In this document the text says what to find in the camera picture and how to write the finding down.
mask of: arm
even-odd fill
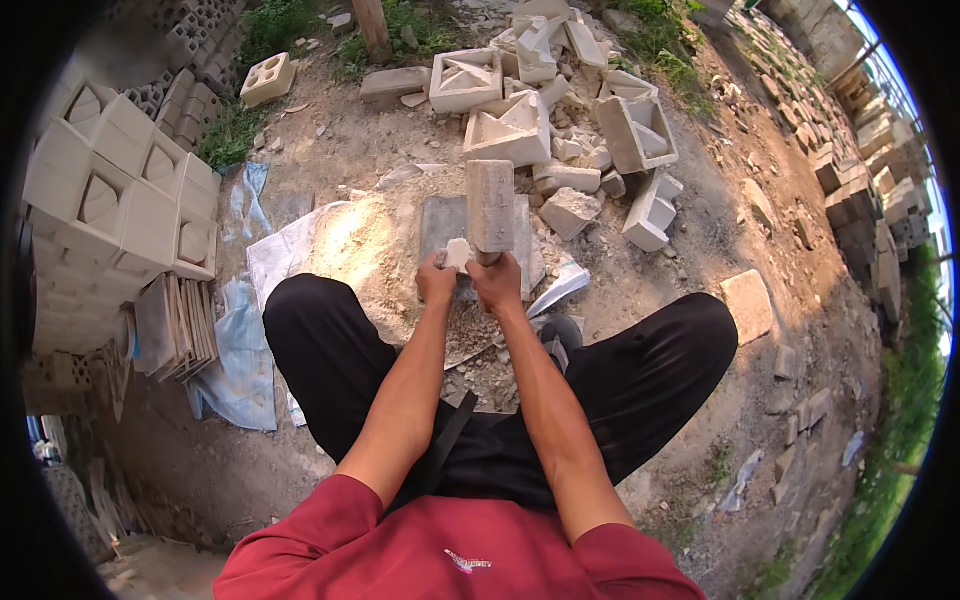
[[[425,302],[410,343],[380,384],[360,436],[334,471],[376,492],[390,506],[414,463],[430,446],[444,382],[446,321],[457,283],[456,269],[440,269],[431,254],[417,270]]]
[[[504,252],[492,267],[467,263],[473,287],[500,322],[514,363],[520,405],[572,545],[606,523],[634,527],[613,489],[587,416],[540,343],[520,301],[520,268]]]

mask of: man's right hand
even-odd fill
[[[494,315],[508,308],[523,310],[520,301],[520,265],[509,252],[500,255],[492,267],[482,267],[475,260],[467,261],[467,273],[473,289]]]

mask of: red t-shirt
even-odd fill
[[[324,480],[280,523],[250,534],[217,598],[688,598],[706,596],[656,540],[601,525],[573,547],[556,515],[506,500],[424,496],[378,522],[376,493]]]

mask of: hand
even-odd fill
[[[417,268],[417,290],[420,298],[427,304],[447,304],[453,302],[453,290],[457,287],[455,267],[444,269],[446,249],[433,252]]]
[[[492,267],[482,267],[475,260],[467,261],[467,273],[473,279],[473,289],[490,310],[523,309],[520,301],[520,265],[509,252],[500,254]]]

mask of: person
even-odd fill
[[[683,297],[584,347],[568,317],[538,335],[504,252],[467,270],[513,361],[504,418],[440,401],[456,274],[432,254],[399,353],[344,283],[281,282],[264,311],[276,365],[333,475],[279,523],[237,544],[228,598],[705,598],[640,533],[614,485],[704,404],[737,348],[727,307]]]

